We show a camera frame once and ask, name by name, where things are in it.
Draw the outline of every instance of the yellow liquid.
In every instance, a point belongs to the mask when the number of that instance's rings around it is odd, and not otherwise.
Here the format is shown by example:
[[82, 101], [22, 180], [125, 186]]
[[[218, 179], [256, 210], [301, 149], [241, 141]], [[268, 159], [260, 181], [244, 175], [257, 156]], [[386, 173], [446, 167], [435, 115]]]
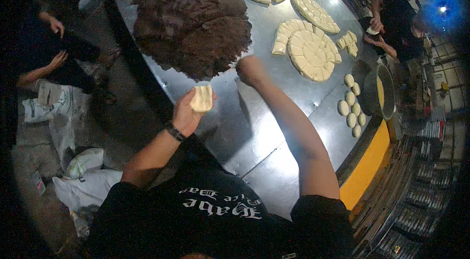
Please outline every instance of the yellow liquid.
[[379, 103], [380, 103], [380, 108], [384, 107], [384, 86], [382, 85], [382, 81], [380, 78], [377, 76], [377, 92], [379, 94]]

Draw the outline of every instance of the black wristband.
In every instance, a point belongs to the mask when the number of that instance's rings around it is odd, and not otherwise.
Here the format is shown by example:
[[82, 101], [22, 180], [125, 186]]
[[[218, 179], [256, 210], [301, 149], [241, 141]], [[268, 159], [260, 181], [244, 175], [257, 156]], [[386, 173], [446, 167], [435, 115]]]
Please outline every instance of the black wristband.
[[174, 126], [172, 121], [168, 121], [165, 124], [166, 131], [173, 136], [173, 138], [177, 139], [178, 141], [184, 141], [186, 137], [179, 132]]

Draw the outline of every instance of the black pants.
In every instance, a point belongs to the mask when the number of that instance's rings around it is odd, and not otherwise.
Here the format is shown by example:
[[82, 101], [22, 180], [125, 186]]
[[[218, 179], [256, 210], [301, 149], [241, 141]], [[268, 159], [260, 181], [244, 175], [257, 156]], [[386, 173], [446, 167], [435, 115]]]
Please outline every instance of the black pants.
[[99, 47], [76, 37], [72, 32], [66, 32], [61, 41], [61, 50], [66, 50], [69, 57], [47, 78], [57, 84], [75, 86], [82, 89], [84, 93], [91, 94], [95, 88], [94, 80], [80, 68], [75, 59], [94, 62], [100, 55]]

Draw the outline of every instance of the hand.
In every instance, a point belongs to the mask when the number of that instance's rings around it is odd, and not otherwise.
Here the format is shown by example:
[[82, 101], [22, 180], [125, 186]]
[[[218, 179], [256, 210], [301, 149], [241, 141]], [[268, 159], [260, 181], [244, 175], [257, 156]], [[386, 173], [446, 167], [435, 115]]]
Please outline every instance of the hand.
[[50, 71], [54, 71], [57, 68], [61, 67], [64, 64], [64, 62], [67, 61], [68, 57], [69, 57], [69, 54], [66, 51], [64, 50], [60, 51], [54, 57], [54, 59], [52, 59], [52, 61], [49, 63]]
[[50, 23], [51, 23], [51, 29], [54, 33], [57, 33], [60, 31], [60, 38], [62, 39], [63, 38], [63, 31], [64, 31], [64, 26], [62, 24], [62, 22], [58, 21], [56, 18], [54, 18], [53, 16], [50, 16], [50, 19], [49, 19]]
[[236, 70], [242, 82], [254, 88], [270, 80], [264, 64], [256, 56], [241, 58], [236, 65]]
[[373, 17], [371, 20], [370, 20], [370, 27], [375, 30], [375, 31], [379, 31], [381, 33], [385, 33], [385, 30], [384, 30], [384, 25], [382, 24], [382, 22], [380, 21], [380, 16], [376, 16], [376, 17]]
[[[173, 126], [185, 137], [189, 137], [196, 131], [199, 121], [205, 114], [195, 112], [191, 108], [190, 103], [194, 95], [196, 95], [196, 89], [193, 87], [176, 102], [173, 109]], [[212, 107], [216, 99], [217, 95], [212, 93]]]

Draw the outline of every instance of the metal bowl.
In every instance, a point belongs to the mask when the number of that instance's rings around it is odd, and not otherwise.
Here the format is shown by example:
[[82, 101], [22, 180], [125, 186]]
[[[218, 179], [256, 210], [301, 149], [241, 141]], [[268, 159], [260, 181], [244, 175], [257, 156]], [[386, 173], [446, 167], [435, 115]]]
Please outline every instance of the metal bowl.
[[[380, 108], [379, 95], [377, 91], [377, 76], [384, 87], [384, 106]], [[395, 89], [393, 79], [388, 69], [383, 64], [378, 64], [370, 71], [364, 80], [364, 96], [371, 113], [382, 114], [384, 120], [389, 120], [395, 108]]]

